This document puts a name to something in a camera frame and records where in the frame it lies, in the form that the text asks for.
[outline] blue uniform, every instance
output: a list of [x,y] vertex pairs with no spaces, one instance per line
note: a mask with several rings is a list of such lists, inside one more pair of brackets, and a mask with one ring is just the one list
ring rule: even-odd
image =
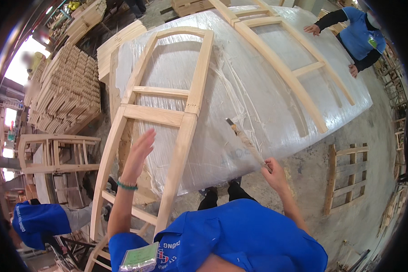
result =
[[344,7],[343,11],[351,23],[340,32],[340,37],[352,56],[360,61],[372,49],[376,49],[382,54],[386,48],[386,40],[381,30],[370,31],[367,29],[366,13],[354,7]]
[[[159,232],[153,271],[196,271],[213,253],[246,271],[324,271],[323,247],[294,221],[250,199],[188,211]],[[126,250],[148,245],[133,233],[109,240],[112,271],[118,271]]]
[[41,234],[53,236],[71,233],[66,213],[59,204],[18,203],[14,209],[12,226],[28,247],[39,250],[45,250]]

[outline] plastic wrap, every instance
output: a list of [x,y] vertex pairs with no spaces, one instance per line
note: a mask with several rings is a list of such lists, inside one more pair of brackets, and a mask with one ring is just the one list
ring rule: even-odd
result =
[[[233,11],[258,8],[232,7]],[[317,18],[299,8],[273,7],[288,23],[303,33],[303,27]],[[136,40],[123,44],[119,51],[116,86],[121,97],[131,70],[154,31],[193,26],[214,31],[213,52],[205,85],[201,113],[179,194],[196,191],[248,174],[260,165],[242,145],[230,126],[229,117],[252,140],[264,158],[286,158],[314,144],[350,122],[372,105],[361,77],[354,79],[348,70],[351,58],[329,30],[320,37],[304,34],[325,56],[347,86],[355,105],[351,106],[324,68],[299,77],[321,112],[328,131],[320,134],[304,106],[266,59],[250,45],[217,10],[183,17],[156,27]],[[273,24],[253,30],[292,70],[316,59],[282,26]],[[169,36],[158,41],[141,86],[190,89],[202,39],[192,35]],[[185,99],[138,95],[136,104],[183,111]],[[154,127],[154,151],[147,165],[153,191],[163,186],[177,138],[178,128],[140,122],[140,132]]]

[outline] plastic badge holder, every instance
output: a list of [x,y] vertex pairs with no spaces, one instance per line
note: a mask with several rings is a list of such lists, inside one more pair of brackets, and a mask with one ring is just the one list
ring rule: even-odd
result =
[[157,264],[159,242],[145,247],[127,250],[118,271],[148,272],[153,271]]

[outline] bracelet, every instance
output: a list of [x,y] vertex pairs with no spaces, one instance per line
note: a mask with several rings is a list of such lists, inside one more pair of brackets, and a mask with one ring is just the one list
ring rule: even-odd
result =
[[117,182],[118,186],[124,190],[129,190],[129,191],[136,191],[137,190],[137,185],[135,186],[129,186],[122,184],[121,182]]

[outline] stacked lumber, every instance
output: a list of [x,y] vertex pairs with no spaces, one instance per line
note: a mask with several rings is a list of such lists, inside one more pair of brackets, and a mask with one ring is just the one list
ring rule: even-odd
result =
[[101,22],[106,8],[106,0],[96,0],[83,10],[66,29],[66,34],[70,36],[66,44],[76,44],[89,30]]
[[147,32],[145,26],[140,20],[136,20],[97,48],[98,79],[101,82],[109,83],[110,55],[112,52],[124,42],[131,41],[145,32]]
[[[329,13],[329,11],[322,9],[322,10],[320,10],[320,13],[317,16],[317,18],[321,19],[322,17],[324,17],[328,13]],[[332,33],[334,33],[334,35],[337,35],[337,34],[340,33],[340,31],[344,30],[347,27],[348,27],[348,25],[345,24],[345,23],[338,23],[338,24],[335,24],[335,25],[332,25],[332,26],[328,27],[328,29],[331,30]]]
[[[230,0],[221,0],[221,2],[227,7],[231,5]],[[171,0],[171,5],[180,17],[214,8],[208,0]]]
[[77,47],[62,47],[40,82],[28,120],[36,129],[63,134],[100,112],[97,62]]

